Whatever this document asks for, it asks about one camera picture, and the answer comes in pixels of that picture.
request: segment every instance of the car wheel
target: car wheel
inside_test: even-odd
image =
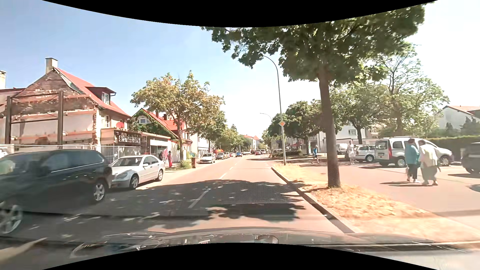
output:
[[[373,162],[373,159],[374,159],[373,156],[367,156],[367,157],[365,158],[365,161],[366,161],[366,162]]]
[[[130,189],[136,189],[138,187],[139,179],[138,175],[134,174],[132,175],[132,178],[130,179]]]
[[[24,219],[22,207],[16,202],[0,203],[0,235],[15,231]]]
[[[158,171],[158,176],[156,177],[155,181],[160,182],[163,179],[163,169]]]
[[[105,199],[105,195],[108,190],[107,182],[103,179],[99,179],[95,182],[93,188],[93,196],[91,196],[91,201],[93,203],[99,203]]]
[[[396,159],[395,165],[399,168],[404,168],[407,166],[407,164],[405,163],[405,159],[403,157]]]

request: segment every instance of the chimney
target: chimney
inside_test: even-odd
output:
[[[6,79],[7,79],[7,72],[0,70],[0,89],[5,89]]]
[[[45,58],[47,60],[47,67],[45,68],[45,74],[48,74],[54,67],[58,67],[59,61],[55,58]]]

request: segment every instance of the woman in teal jacket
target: woman in teal jacket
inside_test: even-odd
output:
[[[417,180],[417,171],[419,168],[420,153],[415,145],[415,139],[410,138],[407,145],[405,145],[405,163],[408,166],[407,181],[410,182],[410,177],[413,177],[413,182],[419,183]]]

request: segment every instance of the person in blue shirt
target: person in blue shirt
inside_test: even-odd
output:
[[[419,156],[420,153],[415,145],[415,139],[408,139],[405,145],[405,163],[408,166],[407,181],[410,182],[410,177],[413,178],[413,182],[420,183],[417,180],[417,171],[419,168]]]
[[[319,163],[319,162],[318,162],[318,155],[317,155],[317,152],[318,152],[318,145],[315,145],[315,147],[313,148],[313,159],[312,159],[312,164],[313,164],[313,161],[314,161],[315,159],[317,159],[317,163]]]

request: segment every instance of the white dashed line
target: white dashed line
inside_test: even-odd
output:
[[[198,199],[196,199],[192,204],[190,204],[190,206],[189,206],[188,208],[194,207],[194,206],[197,204],[197,202],[198,202],[203,196],[205,196],[205,194],[206,194],[209,190],[210,190],[210,188],[207,189],[207,190],[205,190],[205,191],[200,195],[200,197],[198,197]]]

